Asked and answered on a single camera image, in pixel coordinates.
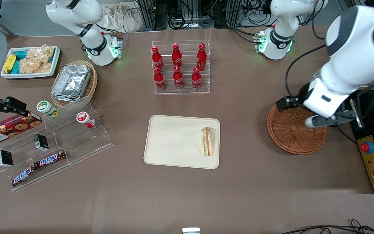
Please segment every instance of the brown tabletop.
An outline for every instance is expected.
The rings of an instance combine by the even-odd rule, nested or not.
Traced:
[[[325,29],[317,31],[324,35]],[[212,46],[210,94],[155,95],[151,41],[203,38]],[[324,43],[310,27],[300,27],[295,39],[289,54],[273,61],[229,30],[130,34],[122,59],[95,66],[94,100],[114,146],[18,193],[10,192],[7,178],[0,176],[0,233],[169,234],[200,227],[203,234],[274,234],[308,225],[346,225],[347,219],[374,228],[374,195],[354,144],[328,128],[321,150],[297,156],[268,135],[266,116],[286,95],[288,65]],[[76,36],[8,36],[7,43],[8,48],[58,46],[61,66],[88,60]],[[289,76],[291,90],[297,92],[327,61],[325,49],[298,61]],[[0,77],[0,98],[11,95],[35,111],[38,101],[50,99],[52,82]],[[219,167],[144,163],[148,120],[155,114],[218,119]]]

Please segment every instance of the wicker basket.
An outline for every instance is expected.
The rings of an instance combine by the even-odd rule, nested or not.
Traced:
[[[269,135],[285,151],[312,154],[324,145],[327,138],[327,127],[309,128],[305,125],[305,120],[312,115],[303,108],[279,112],[274,105],[266,120]]]
[[[90,77],[89,77],[89,81],[87,83],[87,86],[86,86],[86,89],[85,89],[85,92],[83,94],[84,97],[86,96],[89,96],[89,98],[92,98],[93,97],[93,94],[95,94],[95,89],[96,89],[96,85],[98,84],[98,75],[96,74],[96,70],[95,68],[93,67],[92,64],[90,64],[89,62],[86,62],[86,61],[74,61],[74,62],[71,62],[69,63],[68,65],[85,65],[86,67],[90,68],[92,70],[92,73],[90,74]],[[58,77],[60,76],[61,72],[63,71],[63,69],[65,68],[66,66],[64,66],[57,74],[56,76],[56,79],[53,83],[53,87],[56,85],[57,81],[58,81]],[[67,104],[69,104],[70,102],[66,102],[66,101],[60,101],[60,100],[57,100],[53,97],[52,95],[52,100],[54,102],[54,104],[56,104],[56,106],[58,107],[62,107],[62,106],[65,106]]]

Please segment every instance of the yellow control panel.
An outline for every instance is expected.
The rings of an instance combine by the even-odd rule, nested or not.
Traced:
[[[368,172],[369,180],[372,188],[374,188],[374,140],[373,137],[367,136],[357,140],[360,152],[362,154],[363,163]]]

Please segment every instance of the small jar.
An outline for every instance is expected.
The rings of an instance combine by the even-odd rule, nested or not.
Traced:
[[[54,108],[50,102],[48,101],[41,101],[37,104],[37,111],[47,115],[50,118],[55,118],[58,116],[58,109]]]
[[[95,126],[95,120],[89,116],[89,114],[85,111],[82,111],[77,114],[76,116],[77,122],[84,124],[88,128],[92,128]]]

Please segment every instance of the gray floor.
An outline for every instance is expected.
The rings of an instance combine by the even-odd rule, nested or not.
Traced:
[[[119,0],[99,0],[99,3],[114,3]],[[14,34],[21,36],[55,36],[72,35],[58,24],[53,23],[46,14],[47,0],[4,0],[0,14],[0,21]],[[338,15],[334,0],[315,19],[316,25],[330,24]],[[6,55],[6,38],[0,33],[0,67]]]

